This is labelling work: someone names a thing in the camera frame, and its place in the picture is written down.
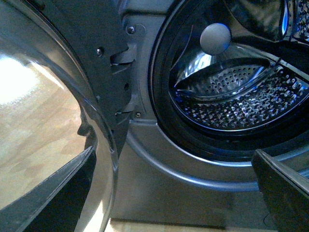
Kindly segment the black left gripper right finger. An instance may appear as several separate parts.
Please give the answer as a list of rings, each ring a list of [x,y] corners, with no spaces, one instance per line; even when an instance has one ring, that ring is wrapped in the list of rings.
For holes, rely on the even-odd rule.
[[[280,232],[309,230],[309,180],[258,149],[252,158],[259,190]]]

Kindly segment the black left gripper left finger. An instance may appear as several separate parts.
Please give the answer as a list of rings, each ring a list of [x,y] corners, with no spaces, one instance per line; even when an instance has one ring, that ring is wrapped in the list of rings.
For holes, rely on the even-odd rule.
[[[90,191],[96,153],[89,147],[0,211],[2,232],[72,232]]]

